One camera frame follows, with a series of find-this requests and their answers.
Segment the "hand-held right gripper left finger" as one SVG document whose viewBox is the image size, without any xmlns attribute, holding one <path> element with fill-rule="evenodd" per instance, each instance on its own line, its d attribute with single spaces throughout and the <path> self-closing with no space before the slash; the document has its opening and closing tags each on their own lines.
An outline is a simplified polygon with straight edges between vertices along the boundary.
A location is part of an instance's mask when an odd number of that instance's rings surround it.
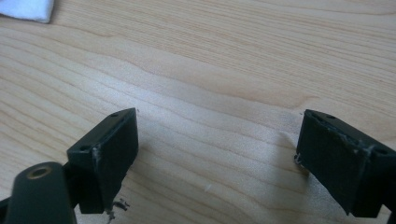
<svg viewBox="0 0 396 224">
<path fill-rule="evenodd" d="M 64 173 L 71 203 L 83 214 L 111 211 L 137 153 L 136 110 L 103 119 L 67 150 Z"/>
</svg>

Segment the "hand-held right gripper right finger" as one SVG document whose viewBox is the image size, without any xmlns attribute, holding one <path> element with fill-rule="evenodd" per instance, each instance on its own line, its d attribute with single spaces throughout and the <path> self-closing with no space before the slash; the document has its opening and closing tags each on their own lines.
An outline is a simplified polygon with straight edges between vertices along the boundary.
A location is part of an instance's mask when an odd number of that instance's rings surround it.
<svg viewBox="0 0 396 224">
<path fill-rule="evenodd" d="M 377 217 L 386 206 L 396 218 L 396 151 L 371 136 L 307 109 L 294 159 L 347 214 Z"/>
</svg>

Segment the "white cloth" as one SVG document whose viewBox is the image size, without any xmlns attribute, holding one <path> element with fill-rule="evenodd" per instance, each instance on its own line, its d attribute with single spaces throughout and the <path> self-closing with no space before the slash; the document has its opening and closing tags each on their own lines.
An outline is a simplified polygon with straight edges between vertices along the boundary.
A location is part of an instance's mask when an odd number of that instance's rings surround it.
<svg viewBox="0 0 396 224">
<path fill-rule="evenodd" d="M 54 0 L 0 0 L 0 14 L 14 19 L 48 23 Z"/>
</svg>

